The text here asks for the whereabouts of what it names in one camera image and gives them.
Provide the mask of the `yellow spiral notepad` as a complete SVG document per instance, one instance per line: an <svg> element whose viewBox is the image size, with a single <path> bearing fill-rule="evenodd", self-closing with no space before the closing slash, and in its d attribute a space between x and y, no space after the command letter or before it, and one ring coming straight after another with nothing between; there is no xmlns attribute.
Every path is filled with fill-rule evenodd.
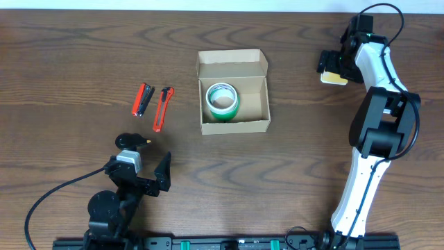
<svg viewBox="0 0 444 250"><path fill-rule="evenodd" d="M348 80L341 78L339 74L324 71L321 74L321 82L332 85L346 85Z"/></svg>

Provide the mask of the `white tape roll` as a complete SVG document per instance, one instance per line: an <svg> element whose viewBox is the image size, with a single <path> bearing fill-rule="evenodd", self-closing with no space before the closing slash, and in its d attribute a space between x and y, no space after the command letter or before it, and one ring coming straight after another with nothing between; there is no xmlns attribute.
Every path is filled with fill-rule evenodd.
<svg viewBox="0 0 444 250"><path fill-rule="evenodd" d="M210 111L218 115L235 113L239 107L239 95L228 83L211 85L205 94L205 100Z"/></svg>

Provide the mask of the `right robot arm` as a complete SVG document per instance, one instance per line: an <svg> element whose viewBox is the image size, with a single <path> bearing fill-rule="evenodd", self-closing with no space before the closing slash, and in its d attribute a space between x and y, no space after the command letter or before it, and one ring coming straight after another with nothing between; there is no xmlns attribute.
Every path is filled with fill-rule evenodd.
<svg viewBox="0 0 444 250"><path fill-rule="evenodd" d="M318 65L323 83L363 83L366 96L350 125L352 164L339 205L335 233L361 238L377 187L391 161L406 147L418 116L420 97L408 92L391 61L389 41L369 31L348 31L341 50L323 51Z"/></svg>

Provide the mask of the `red black stapler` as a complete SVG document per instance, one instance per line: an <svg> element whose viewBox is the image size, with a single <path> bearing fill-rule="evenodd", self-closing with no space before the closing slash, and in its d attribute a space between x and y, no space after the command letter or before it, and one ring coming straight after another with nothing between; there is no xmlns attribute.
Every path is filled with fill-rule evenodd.
<svg viewBox="0 0 444 250"><path fill-rule="evenodd" d="M154 91L155 88L146 83L140 85L131 110L133 116L141 117L145 113Z"/></svg>

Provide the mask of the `green tape roll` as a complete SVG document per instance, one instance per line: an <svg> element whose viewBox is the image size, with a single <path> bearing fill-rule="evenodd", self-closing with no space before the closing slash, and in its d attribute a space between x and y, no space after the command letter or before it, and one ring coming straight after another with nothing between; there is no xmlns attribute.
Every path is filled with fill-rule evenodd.
<svg viewBox="0 0 444 250"><path fill-rule="evenodd" d="M239 96L237 94L212 94L207 97L207 106L217 120L229 121L239 111Z"/></svg>

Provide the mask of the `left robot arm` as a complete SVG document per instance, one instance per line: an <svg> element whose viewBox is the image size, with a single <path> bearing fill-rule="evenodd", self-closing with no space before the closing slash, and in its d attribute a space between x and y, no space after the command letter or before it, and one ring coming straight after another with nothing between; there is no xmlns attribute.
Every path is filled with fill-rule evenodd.
<svg viewBox="0 0 444 250"><path fill-rule="evenodd" d="M96 193L88 203L89 229L84 249L143 249L144 241L130 224L145 196L158 197L171 187L171 154L155 168L155 179L138 177L142 159L138 152L123 150L104 165L105 174L117 191Z"/></svg>

